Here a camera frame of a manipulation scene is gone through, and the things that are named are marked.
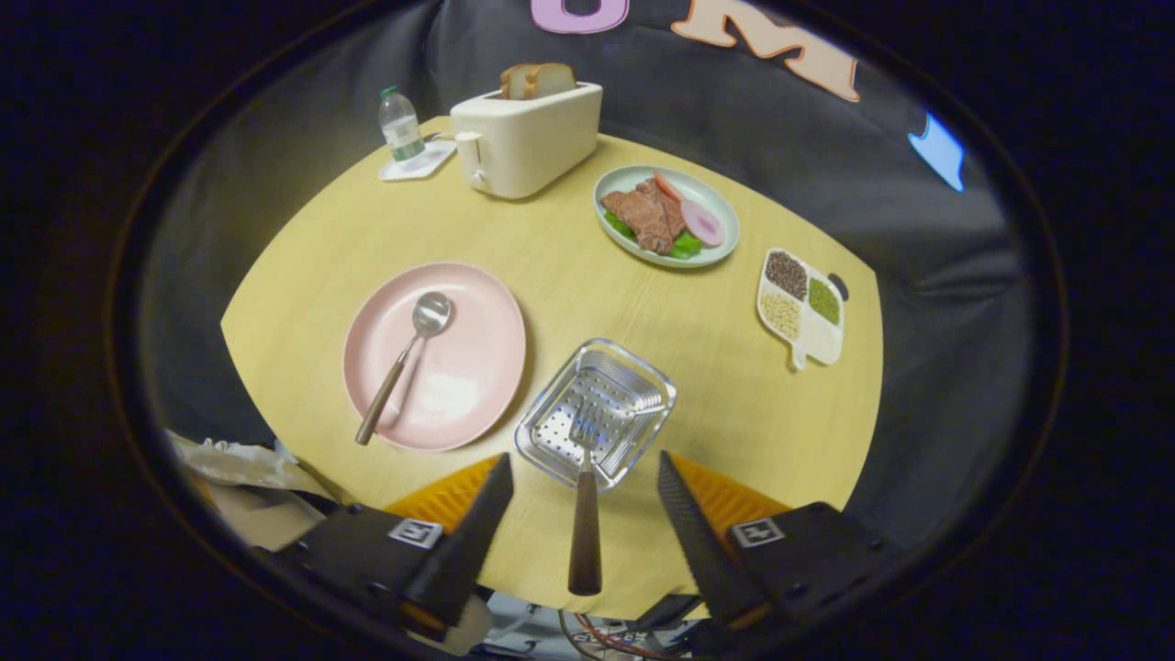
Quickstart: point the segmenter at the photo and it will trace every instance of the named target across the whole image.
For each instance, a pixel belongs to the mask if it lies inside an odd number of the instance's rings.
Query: lentils
[[[807,295],[807,270],[787,252],[771,252],[766,272],[767,279],[797,298],[803,301]]]
[[[800,335],[800,304],[794,298],[764,291],[759,296],[759,304],[767,323],[784,337],[794,340]]]
[[[812,289],[812,295],[808,296],[808,304],[817,313],[827,318],[833,325],[840,323],[840,303],[837,302],[837,296],[832,294],[832,289],[827,284],[812,278],[810,284]]]

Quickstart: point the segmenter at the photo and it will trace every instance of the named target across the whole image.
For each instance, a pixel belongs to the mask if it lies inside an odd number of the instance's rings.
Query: pink letter
[[[530,15],[535,25],[546,32],[590,34],[624,22],[629,15],[629,0],[599,0],[599,9],[584,16],[569,14],[563,0],[530,0]]]

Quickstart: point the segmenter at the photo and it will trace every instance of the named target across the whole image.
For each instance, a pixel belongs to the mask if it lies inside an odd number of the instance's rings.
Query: blue cutout
[[[926,115],[926,133],[909,134],[909,143],[922,160],[939,174],[952,188],[962,193],[962,144],[939,123],[933,115]]]

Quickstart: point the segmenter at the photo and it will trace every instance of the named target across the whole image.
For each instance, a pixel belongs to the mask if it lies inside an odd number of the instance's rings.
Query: toast slice
[[[502,97],[503,99],[522,99],[523,92],[526,88],[526,72],[537,67],[538,65],[525,62],[522,65],[515,65],[506,70],[502,72],[499,81],[502,82]]]
[[[526,100],[542,99],[576,88],[576,75],[569,65],[549,62],[544,65],[515,65],[502,72],[502,97]]]
[[[542,99],[575,88],[576,74],[569,65],[558,62],[538,65],[526,72],[526,88],[523,90],[523,99]]]

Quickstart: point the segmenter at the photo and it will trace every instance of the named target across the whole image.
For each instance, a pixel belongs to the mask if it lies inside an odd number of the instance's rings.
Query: fork
[[[568,592],[579,596],[599,594],[602,587],[599,508],[596,503],[596,471],[591,460],[602,418],[603,413],[595,404],[580,404],[568,432],[568,439],[584,451],[576,483],[576,519],[571,530],[571,567],[568,572]]]

